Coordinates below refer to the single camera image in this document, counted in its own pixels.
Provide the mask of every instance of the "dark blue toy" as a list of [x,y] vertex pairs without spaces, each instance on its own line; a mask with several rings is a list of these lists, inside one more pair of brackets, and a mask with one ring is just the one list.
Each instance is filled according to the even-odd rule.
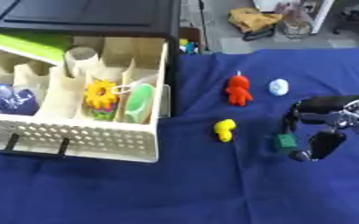
[[39,109],[33,92],[22,89],[15,93],[10,85],[0,84],[0,114],[33,116]]

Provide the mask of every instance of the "yellow cloth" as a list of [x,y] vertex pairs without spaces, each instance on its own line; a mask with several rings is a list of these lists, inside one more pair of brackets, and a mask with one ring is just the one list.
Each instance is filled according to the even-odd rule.
[[262,14],[255,8],[240,8],[229,12],[229,22],[242,32],[256,32],[274,25],[283,18],[281,14]]

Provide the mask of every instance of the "yellow gear toy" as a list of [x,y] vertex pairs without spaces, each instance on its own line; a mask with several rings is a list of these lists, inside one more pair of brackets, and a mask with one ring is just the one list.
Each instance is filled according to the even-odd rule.
[[91,109],[96,120],[112,120],[116,113],[118,95],[114,92],[116,83],[108,80],[96,80],[87,86],[84,102]]

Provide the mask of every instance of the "cable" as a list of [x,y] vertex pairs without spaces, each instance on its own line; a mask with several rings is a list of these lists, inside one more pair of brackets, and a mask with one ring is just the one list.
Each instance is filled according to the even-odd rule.
[[200,9],[200,15],[201,15],[202,30],[204,32],[204,41],[205,41],[205,45],[206,45],[206,51],[209,52],[210,50],[209,50],[209,43],[208,43],[207,27],[206,27],[206,21],[204,18],[205,5],[202,0],[199,0],[199,9]]

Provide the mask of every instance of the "yellow toy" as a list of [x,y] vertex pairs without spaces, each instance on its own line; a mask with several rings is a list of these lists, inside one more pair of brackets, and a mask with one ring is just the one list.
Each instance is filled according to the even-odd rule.
[[108,80],[96,80],[87,86],[84,102],[94,119],[110,121],[114,118],[118,104],[118,95],[113,93],[115,86],[116,83]]
[[216,134],[218,134],[219,139],[227,143],[233,139],[233,134],[231,133],[231,130],[236,128],[236,122],[234,122],[231,119],[226,119],[224,121],[218,122],[214,126],[214,131]]

